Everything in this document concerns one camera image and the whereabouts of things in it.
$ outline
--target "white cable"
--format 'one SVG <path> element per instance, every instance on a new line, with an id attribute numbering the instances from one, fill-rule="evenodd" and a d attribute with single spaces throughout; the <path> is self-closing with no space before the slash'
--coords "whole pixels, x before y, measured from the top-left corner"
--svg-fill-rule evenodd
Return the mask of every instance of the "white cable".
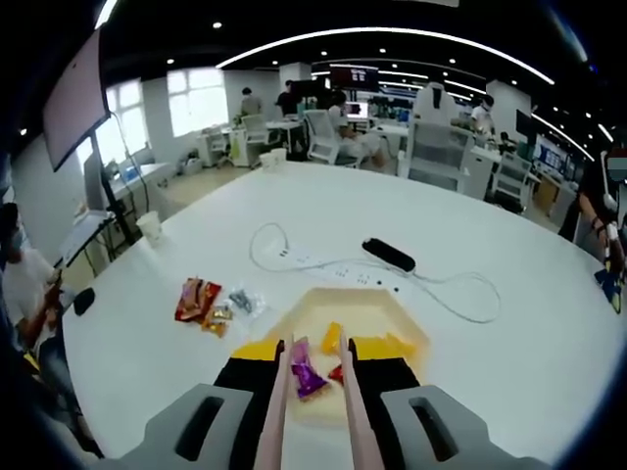
<path id="1" fill-rule="evenodd" d="M 354 263 L 354 264 L 361 264 L 361 265 L 367 265 L 370 267 L 376 267 L 378 269 L 384 269 L 384 270 L 388 270 L 388 271 L 393 271 L 396 272 L 397 274 L 403 276 L 403 277 L 410 277 L 410 281 L 413 281 L 412 284 L 414 284 L 415 286 L 417 286 L 418 288 L 420 288 L 422 291 L 424 291 L 429 297 L 431 297 L 431 299 L 433 299 L 437 304 L 439 304 L 440 306 L 442 306 L 443 308 L 445 308 L 446 310 L 448 310 L 450 313 L 452 313 L 453 315 L 469 321 L 471 323 L 477 323 L 477 324 L 486 324 L 486 323 L 491 323 L 493 321 L 495 321 L 497 318 L 499 318 L 499 316 L 501 316 L 501 295 L 499 294 L 499 291 L 497 290 L 496 286 L 485 276 L 483 276 L 482 274 L 478 273 L 478 272 L 463 272 L 460 274 L 456 274 L 454 276 L 451 277 L 447 277 L 444 279 L 436 279 L 436 278 L 430 278 L 427 276 L 423 276 L 418 274 L 417 272 L 412 272 L 412 273 L 406 273 L 400 269 L 394 269 L 392 267 L 386 266 L 384 264 L 381 264 L 381 262 L 378 261 L 368 261 L 367 259 L 361 259 L 361 258 L 345 258 L 345 259 L 336 259 L 334 261 L 326 261 L 326 262 L 320 262 L 320 263 L 316 263 L 316 264 L 311 264 L 311 265 L 307 265 L 307 266 L 298 266 L 298 267 L 286 267 L 286 268 L 269 268 L 269 267 L 265 267 L 264 265 L 262 265 L 256 258 L 255 258 L 255 241 L 257 240 L 257 237 L 259 236 L 259 234 L 265 230 L 268 227 L 275 227 L 279 232 L 281 232 L 281 235 L 283 237 L 283 249 L 284 250 L 289 250 L 290 248 L 290 244 L 289 244 L 289 240 L 287 238 L 287 234 L 285 233 L 285 230 L 283 230 L 283 227 L 281 227 L 278 223 L 276 222 L 269 222 L 266 223 L 264 225 L 262 225 L 261 227 L 259 227 L 255 233 L 253 234 L 253 236 L 251 237 L 251 241 L 249 243 L 248 246 L 248 258 L 250 259 L 250 261 L 259 269 L 266 271 L 266 272 L 298 272 L 298 271 L 307 271 L 310 269 L 318 269 L 318 268 L 322 268 L 322 267 L 326 267 L 332 264 L 339 264 L 339 263 Z M 492 289 L 492 291 L 494 292 L 495 297 L 497 298 L 497 302 L 498 302 L 498 307 L 497 307 L 497 313 L 494 317 L 492 318 L 488 318 L 488 319 L 477 319 L 477 318 L 471 318 L 469 316 L 464 315 L 463 313 L 458 312 L 457 310 L 455 310 L 454 308 L 452 308 L 451 306 L 449 306 L 448 304 L 446 304 L 445 302 L 443 302 L 442 300 L 440 300 L 440 298 L 438 298 L 438 296 L 436 296 L 433 292 L 431 292 L 429 290 L 428 287 L 426 287 L 424 284 L 426 283 L 430 283 L 430 284 L 439 284 L 439 285 L 443 285 L 443 284 L 448 284 L 449 282 L 452 282 L 456 279 L 461 279 L 461 278 L 469 278 L 469 279 L 475 279 L 479 282 L 482 282 L 484 284 L 486 284 L 488 287 L 490 287 L 490 289 Z"/>

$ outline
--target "white desk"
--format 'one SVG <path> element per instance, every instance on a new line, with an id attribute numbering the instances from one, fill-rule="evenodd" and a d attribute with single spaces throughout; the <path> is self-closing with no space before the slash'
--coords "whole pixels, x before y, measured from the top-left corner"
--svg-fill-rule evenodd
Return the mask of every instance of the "white desk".
<path id="1" fill-rule="evenodd" d="M 292 130 L 303 126 L 302 121 L 298 120 L 268 120 L 265 122 L 265 127 L 269 130 L 284 130 L 287 134 L 287 148 L 288 152 L 293 152 L 292 147 Z M 247 166 L 253 167 L 256 165 L 259 155 L 249 156 L 246 145 L 246 130 L 241 128 L 224 127 L 222 133 L 229 134 L 231 152 L 233 145 L 237 142 L 239 154 L 233 158 L 233 164 L 235 166 Z"/>
<path id="2" fill-rule="evenodd" d="M 364 195 L 371 195 L 367 210 Z M 555 464 L 602 401 L 625 334 L 595 283 L 596 260 L 522 217 L 454 192 L 287 163 L 278 173 L 252 171 L 167 220 L 161 246 L 139 241 L 94 281 L 96 301 L 83 316 L 64 315 L 74 389 L 105 455 L 139 445 L 146 422 L 197 383 L 213 383 L 234 348 L 260 338 L 309 288 L 332 285 L 251 264 L 251 236 L 269 221 L 292 243 L 332 259 L 363 258 L 362 241 L 379 237 L 413 255 L 422 273 L 474 270 L 491 279 L 503 314 L 487 325 L 458 319 L 419 289 L 392 294 L 431 340 L 427 381 L 481 416 L 504 450 Z M 261 251 L 276 240 L 260 236 Z M 194 275 L 226 288 L 244 283 L 269 310 L 250 332 L 232 324 L 222 340 L 177 323 L 181 285 Z M 475 287 L 434 291 L 462 302 L 469 315 L 487 316 L 489 301 L 477 299 L 485 291 Z M 283 468 L 353 468 L 346 429 L 297 424 L 288 414 L 283 449 Z"/>

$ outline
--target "yellow block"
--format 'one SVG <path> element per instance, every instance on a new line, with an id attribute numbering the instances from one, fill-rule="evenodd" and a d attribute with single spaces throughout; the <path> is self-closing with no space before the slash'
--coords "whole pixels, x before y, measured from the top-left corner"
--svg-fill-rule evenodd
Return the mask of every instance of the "yellow block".
<path id="1" fill-rule="evenodd" d="M 358 360 L 393 359 L 403 356 L 399 348 L 383 338 L 356 336 L 352 340 L 355 342 Z"/>
<path id="2" fill-rule="evenodd" d="M 274 360 L 276 340 L 263 340 L 244 345 L 231 355 L 234 359 Z"/>
<path id="3" fill-rule="evenodd" d="M 385 335 L 385 339 L 393 348 L 396 348 L 400 354 L 406 358 L 411 358 L 415 354 L 415 346 L 409 343 L 403 343 L 392 333 Z"/>

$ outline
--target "black computer mouse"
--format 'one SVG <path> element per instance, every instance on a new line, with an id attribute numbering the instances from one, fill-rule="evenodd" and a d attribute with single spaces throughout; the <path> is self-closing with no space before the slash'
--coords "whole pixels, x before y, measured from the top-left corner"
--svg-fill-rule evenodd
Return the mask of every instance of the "black computer mouse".
<path id="1" fill-rule="evenodd" d="M 79 292 L 74 299 L 74 311 L 76 312 L 76 315 L 83 315 L 87 309 L 91 307 L 95 299 L 96 293 L 91 287 Z"/>

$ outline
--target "yellow tray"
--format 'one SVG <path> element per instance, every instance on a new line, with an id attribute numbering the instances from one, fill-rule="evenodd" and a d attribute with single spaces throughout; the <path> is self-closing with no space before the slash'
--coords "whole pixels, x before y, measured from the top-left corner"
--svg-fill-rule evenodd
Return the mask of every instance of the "yellow tray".
<path id="1" fill-rule="evenodd" d="M 284 339 L 293 335 L 294 341 L 307 336 L 310 356 L 317 373 L 326 379 L 328 373 L 340 363 L 337 355 L 325 355 L 320 345 L 329 323 L 342 325 L 347 338 L 385 337 L 392 333 L 405 343 L 416 347 L 408 360 L 420 383 L 429 339 L 410 318 L 405 309 L 383 289 L 327 289 L 308 291 L 294 307 L 272 328 L 267 338 Z M 302 402 L 296 396 L 296 385 L 290 388 L 288 410 L 299 421 L 310 424 L 347 424 L 346 403 L 342 386 L 329 380 L 331 390 L 319 397 Z"/>

